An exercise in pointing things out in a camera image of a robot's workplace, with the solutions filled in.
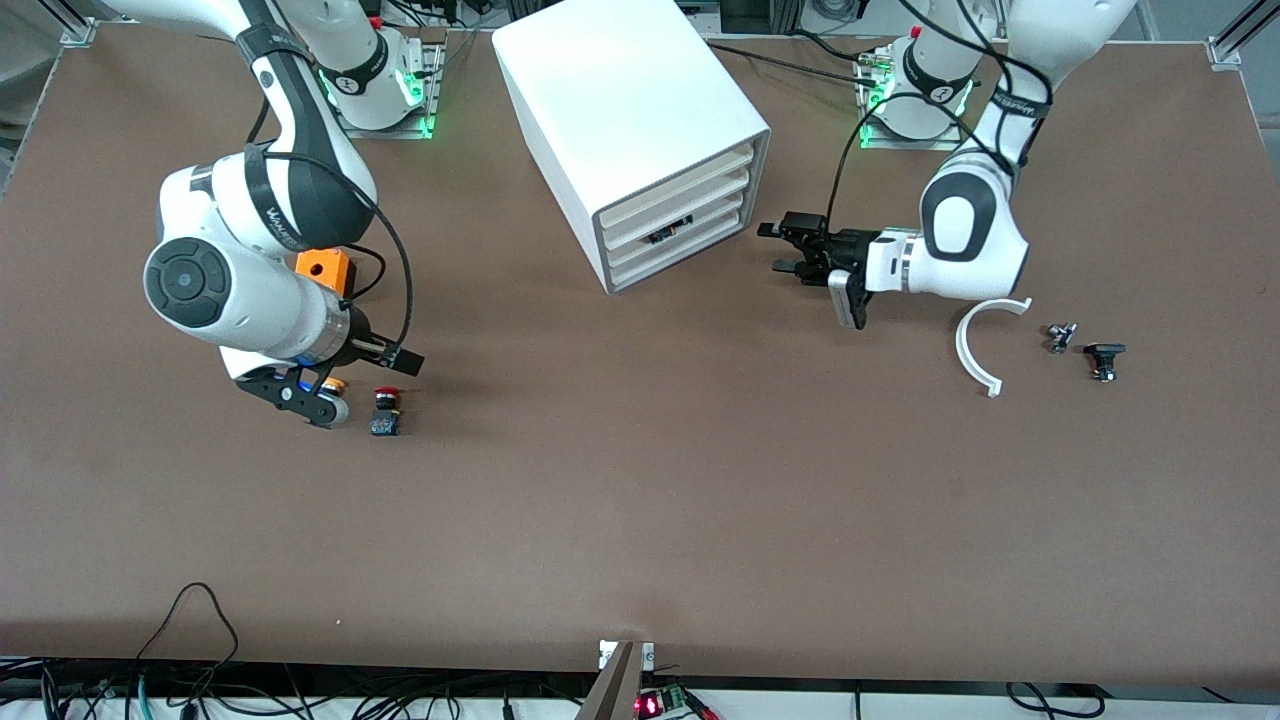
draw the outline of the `white curved plastic part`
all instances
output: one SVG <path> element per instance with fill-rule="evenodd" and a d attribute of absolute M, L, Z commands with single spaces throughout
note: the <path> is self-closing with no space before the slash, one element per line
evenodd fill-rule
<path fill-rule="evenodd" d="M 970 375 L 973 375 L 973 379 L 987 386 L 987 397 L 996 397 L 1000 395 L 1000 388 L 1004 382 L 987 370 L 983 370 L 982 365 L 973 359 L 973 351 L 969 350 L 969 320 L 983 310 L 1005 310 L 1006 313 L 1012 313 L 1014 315 L 1021 315 L 1030 306 L 1030 297 L 1023 300 L 1021 302 L 1007 297 L 984 300 L 970 307 L 960 320 L 960 325 L 956 328 L 956 355 L 960 356 L 960 364 L 964 365 L 964 369 L 968 370 Z"/>

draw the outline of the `metal bracket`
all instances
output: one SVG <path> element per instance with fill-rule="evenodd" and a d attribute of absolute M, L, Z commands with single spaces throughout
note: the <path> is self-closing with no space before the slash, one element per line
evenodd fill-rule
<path fill-rule="evenodd" d="M 613 657 L 613 651 L 618 647 L 617 641 L 600 641 L 600 670 L 609 662 L 609 657 Z M 640 660 L 641 670 L 645 673 L 653 673 L 653 643 L 640 643 Z"/>
<path fill-rule="evenodd" d="M 63 47 L 88 47 L 97 36 L 97 19 L 84 18 L 84 24 L 72 29 L 64 29 L 59 45 Z"/>
<path fill-rule="evenodd" d="M 1240 54 L 1234 50 L 1222 54 L 1222 46 L 1217 37 L 1210 36 L 1204 41 L 1204 51 L 1208 54 L 1208 64 L 1215 73 L 1240 72 Z"/>
<path fill-rule="evenodd" d="M 1240 10 L 1222 32 L 1208 38 L 1208 60 L 1215 72 L 1238 70 L 1240 49 L 1248 45 L 1271 20 L 1280 17 L 1280 0 L 1254 0 Z"/>
<path fill-rule="evenodd" d="M 576 720 L 632 720 L 645 662 L 652 670 L 653 643 L 600 641 L 600 661 L 604 669 L 591 684 Z"/>

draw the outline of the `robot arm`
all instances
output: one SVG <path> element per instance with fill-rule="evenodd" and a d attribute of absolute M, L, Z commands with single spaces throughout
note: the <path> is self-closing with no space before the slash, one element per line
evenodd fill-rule
<path fill-rule="evenodd" d="M 328 70 L 339 87 L 340 78 L 357 78 L 348 87 L 352 92 L 342 94 L 344 114 L 394 122 L 412 109 L 404 95 L 381 92 L 394 82 L 397 64 L 388 60 L 387 41 L 356 3 L 280 5 L 291 9 L 289 19 L 311 40 L 317 58 L 344 68 Z M 164 181 L 156 213 L 160 242 L 147 258 L 143 284 L 151 306 L 169 324 L 223 347 L 228 372 L 242 389 L 329 425 L 343 414 L 335 398 L 319 395 L 333 366 L 366 360 L 416 374 L 421 357 L 372 333 L 357 307 L 284 264 L 292 252 L 355 243 L 369 227 L 372 211 L 335 174 L 370 200 L 376 200 L 376 190 L 325 102 L 302 44 L 287 29 L 280 5 L 114 3 L 142 22 L 233 40 L 282 128 L 265 147 L 250 145 Z M 280 154 L 289 156 L 276 158 Z M 302 368 L 315 370 L 316 382 L 302 383 Z"/>
<path fill-rule="evenodd" d="M 872 245 L 867 291 L 933 292 L 961 300 L 1014 292 L 1027 261 L 1027 241 L 1009 206 L 1016 173 L 1048 115 L 1052 91 L 1102 49 L 1133 5 L 1133 0 L 1014 4 L 1009 58 L 1034 68 L 1043 79 L 1019 64 L 1006 65 L 974 137 L 943 161 L 925 187 L 920 236 Z M 932 108 L 922 111 L 931 110 L 942 114 Z M 893 258 L 900 258 L 902 273 L 886 272 Z"/>
<path fill-rule="evenodd" d="M 980 0 L 933 0 L 931 20 L 954 31 L 960 3 L 975 10 L 980 5 Z M 832 234 L 827 218 L 788 213 L 790 222 L 783 219 L 778 225 L 764 225 L 760 234 L 787 240 L 805 252 L 805 261 L 776 265 L 776 269 L 794 272 L 806 284 L 827 284 L 841 324 L 855 328 L 865 325 L 867 302 L 876 292 L 932 292 L 960 300 L 989 300 L 1012 293 L 1028 250 L 1009 205 L 1018 173 L 1048 115 L 1053 90 L 1101 50 L 1134 3 L 1015 0 L 1007 18 L 1007 56 L 1012 61 L 1006 64 L 1007 73 L 983 110 L 974 137 L 942 163 L 925 187 L 920 197 L 920 229 L 841 231 Z M 961 22 L 969 27 L 966 20 Z M 954 35 L 974 40 L 972 28 L 968 33 Z M 914 45 L 901 50 L 904 58 L 920 60 L 925 56 L 916 47 L 925 40 L 932 44 L 934 60 L 948 59 L 931 65 L 933 79 L 928 82 L 934 83 L 933 87 L 942 87 L 936 83 L 946 78 L 968 82 L 977 53 L 928 28 L 922 31 Z M 941 51 L 943 46 L 940 44 L 950 44 L 954 51 Z M 893 53 L 896 60 L 899 51 Z M 918 73 L 899 72 L 895 82 L 901 77 L 914 78 Z M 943 100 L 931 94 L 928 86 L 902 91 L 923 91 L 942 105 L 951 100 L 951 96 Z M 897 114 L 890 114 L 890 108 L 895 105 Z M 895 132 L 913 127 L 928 128 L 933 133 L 919 137 L 934 137 L 951 122 L 945 113 L 919 99 L 904 97 L 884 104 L 882 109 L 882 119 Z M 913 115 L 914 120 L 906 123 L 906 115 Z M 891 117 L 896 127 L 891 124 Z M 983 147 L 992 154 L 988 155 Z"/>

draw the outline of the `brown tabletop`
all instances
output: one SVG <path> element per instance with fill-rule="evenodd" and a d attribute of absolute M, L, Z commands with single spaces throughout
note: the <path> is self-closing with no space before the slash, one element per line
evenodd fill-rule
<path fill-rule="evenodd" d="M 724 61 L 773 128 L 754 220 L 820 211 L 847 86 Z M 1280 192 L 1201 46 L 1062 87 L 1014 200 L 1034 305 L 972 331 L 997 400 L 961 302 L 882 295 L 846 331 L 769 270 L 781 241 L 607 297 L 480 37 L 435 140 L 358 142 L 426 368 L 344 369 L 355 421 L 306 427 L 141 287 L 161 179 L 259 99 L 230 45 L 146 27 L 56 72 L 0 204 L 0 652 L 132 656 L 200 579 L 252 660 L 586 670 L 626 637 L 689 674 L 1280 687 Z M 916 224 L 940 160 L 855 151 L 835 223 Z M 366 305 L 384 332 L 401 290 Z M 1056 322 L 1128 343 L 1119 382 L 1048 354 Z M 387 382 L 398 439 L 364 425 Z M 193 601 L 155 651 L 225 638 Z"/>

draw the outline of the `small black component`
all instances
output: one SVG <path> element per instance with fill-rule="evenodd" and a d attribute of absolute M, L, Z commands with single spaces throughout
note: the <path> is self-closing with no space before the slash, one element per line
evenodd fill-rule
<path fill-rule="evenodd" d="M 302 368 L 289 368 L 284 375 L 278 375 L 274 368 L 259 368 L 236 380 L 236 387 L 275 405 L 276 410 L 296 413 L 312 425 L 328 428 L 338 419 L 338 407 L 320 391 L 332 366 L 311 369 L 320 377 L 310 386 L 302 382 Z"/>
<path fill-rule="evenodd" d="M 399 434 L 399 391 L 383 386 L 374 391 L 374 418 L 369 421 L 369 433 L 394 437 Z"/>
<path fill-rule="evenodd" d="M 781 223 L 762 223 L 755 234 L 782 238 L 804 254 L 804 260 L 773 263 L 773 272 L 792 274 L 801 284 L 826 286 L 832 270 L 849 272 L 851 277 L 845 292 L 854 325 L 858 329 L 867 327 L 867 304 L 876 295 L 867 291 L 867 251 L 881 236 L 879 231 L 842 229 L 831 234 L 823 215 L 788 211 Z"/>
<path fill-rule="evenodd" d="M 1119 342 L 1094 342 L 1092 345 L 1085 345 L 1084 354 L 1093 357 L 1093 363 L 1097 365 L 1097 369 L 1093 370 L 1093 377 L 1103 383 L 1110 383 L 1116 379 L 1114 363 L 1116 355 L 1120 355 L 1125 350 L 1125 346 Z"/>
<path fill-rule="evenodd" d="M 1053 355 L 1061 355 L 1066 352 L 1066 346 L 1070 345 L 1071 338 L 1075 337 L 1075 323 L 1068 323 L 1065 325 L 1050 325 L 1046 333 L 1050 337 L 1050 351 Z"/>
<path fill-rule="evenodd" d="M 422 370 L 422 356 L 417 352 L 401 347 L 392 355 L 384 356 L 379 364 L 388 370 L 396 370 L 397 373 L 404 373 L 406 375 L 416 378 Z"/>
<path fill-rule="evenodd" d="M 640 693 L 635 703 L 636 720 L 652 720 L 685 705 L 685 691 L 680 685 L 667 685 Z"/>
<path fill-rule="evenodd" d="M 673 237 L 676 234 L 676 231 L 678 231 L 680 228 L 682 228 L 685 225 L 690 225 L 692 223 L 694 223 L 694 217 L 692 215 L 685 215 L 684 218 L 676 220 L 675 223 L 671 223 L 669 225 L 667 225 L 664 228 L 660 228 L 657 232 L 649 233 L 645 237 L 645 240 L 649 243 L 652 243 L 652 245 L 658 245 L 659 242 L 662 242 L 662 241 L 664 241 L 664 240 L 667 240 L 669 237 Z"/>
<path fill-rule="evenodd" d="M 369 434 L 379 437 L 396 437 L 399 434 L 398 410 L 374 410 L 374 418 L 369 421 Z"/>

